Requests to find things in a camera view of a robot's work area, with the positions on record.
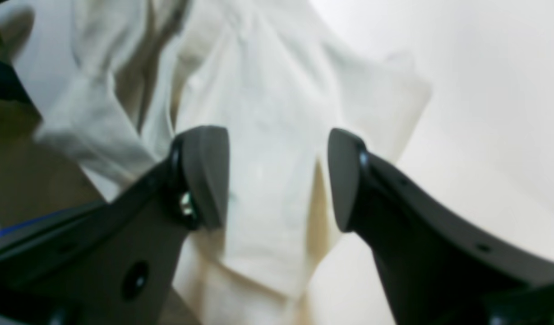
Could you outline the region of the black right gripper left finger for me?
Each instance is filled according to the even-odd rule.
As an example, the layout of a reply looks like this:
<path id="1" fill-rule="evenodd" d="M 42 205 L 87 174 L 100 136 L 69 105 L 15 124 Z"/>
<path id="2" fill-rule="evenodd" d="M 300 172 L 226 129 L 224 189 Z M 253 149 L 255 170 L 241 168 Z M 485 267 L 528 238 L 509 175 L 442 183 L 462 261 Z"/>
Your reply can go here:
<path id="1" fill-rule="evenodd" d="M 188 235 L 227 218 L 225 127 L 177 135 L 112 202 L 0 230 L 0 325 L 155 325 Z"/>

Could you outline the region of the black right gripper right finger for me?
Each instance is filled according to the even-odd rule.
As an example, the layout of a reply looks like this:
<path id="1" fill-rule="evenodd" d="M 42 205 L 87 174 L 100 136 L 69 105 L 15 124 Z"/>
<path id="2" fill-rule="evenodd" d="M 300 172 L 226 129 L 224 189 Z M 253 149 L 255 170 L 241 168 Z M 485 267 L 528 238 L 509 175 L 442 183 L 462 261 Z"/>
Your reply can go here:
<path id="1" fill-rule="evenodd" d="M 554 262 L 432 198 L 341 128 L 327 163 L 337 228 L 368 245 L 397 325 L 554 325 Z"/>

